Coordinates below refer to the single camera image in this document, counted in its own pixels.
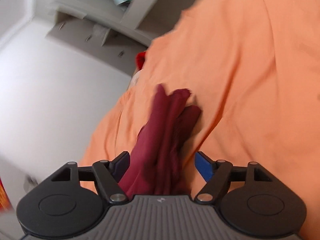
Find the dark red garment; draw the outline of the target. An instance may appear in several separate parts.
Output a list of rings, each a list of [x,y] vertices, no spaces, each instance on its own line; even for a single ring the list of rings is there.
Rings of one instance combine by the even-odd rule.
[[[135,195],[173,196],[189,194],[182,172],[182,148],[202,113],[187,106],[188,89],[166,94],[157,86],[150,118],[140,130],[130,154],[130,166],[120,187],[132,199]]]

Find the red pillow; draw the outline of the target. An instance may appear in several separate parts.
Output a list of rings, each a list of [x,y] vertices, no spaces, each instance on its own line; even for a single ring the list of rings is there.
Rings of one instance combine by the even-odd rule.
[[[145,62],[146,51],[139,52],[136,55],[136,68],[141,70]]]

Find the grey built-in cabinet unit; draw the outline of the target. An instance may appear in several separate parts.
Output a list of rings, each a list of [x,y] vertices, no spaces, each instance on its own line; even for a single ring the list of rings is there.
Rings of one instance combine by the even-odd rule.
[[[137,53],[169,32],[195,0],[36,0],[36,16],[53,24],[49,37],[132,75]]]

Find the orange duvet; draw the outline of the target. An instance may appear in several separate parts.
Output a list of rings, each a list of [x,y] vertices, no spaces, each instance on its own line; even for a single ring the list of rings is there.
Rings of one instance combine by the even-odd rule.
[[[192,196],[204,186],[196,151],[257,161],[306,204],[301,236],[319,239],[319,0],[196,0],[153,41],[81,165],[132,150],[160,83],[191,90],[202,109],[182,150]]]

